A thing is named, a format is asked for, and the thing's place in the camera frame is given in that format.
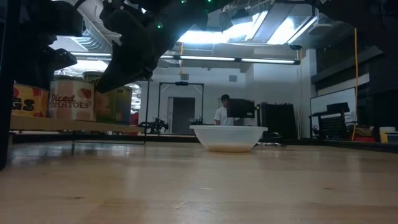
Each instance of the white shirt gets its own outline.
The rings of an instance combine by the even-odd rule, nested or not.
[[[229,118],[226,114],[226,108],[224,106],[220,107],[216,111],[215,120],[220,121],[220,125],[222,126],[234,126],[234,121],[237,121],[239,118]]]

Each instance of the wooden shelf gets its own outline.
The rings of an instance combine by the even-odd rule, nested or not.
[[[144,132],[144,128],[117,124],[96,123],[89,121],[74,121],[52,118],[33,118],[27,116],[11,116],[11,130],[26,131],[119,131]]]

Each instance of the man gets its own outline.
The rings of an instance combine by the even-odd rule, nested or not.
[[[223,95],[221,97],[221,102],[223,103],[223,106],[218,108],[216,111],[216,116],[214,117],[214,120],[216,120],[216,125],[222,125],[222,126],[236,126],[238,118],[229,118],[227,117],[226,109],[228,107],[228,100],[229,96],[228,95]]]

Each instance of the doorway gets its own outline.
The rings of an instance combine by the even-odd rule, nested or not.
[[[191,134],[189,126],[195,119],[195,99],[170,97],[167,116],[171,124],[170,133]]]

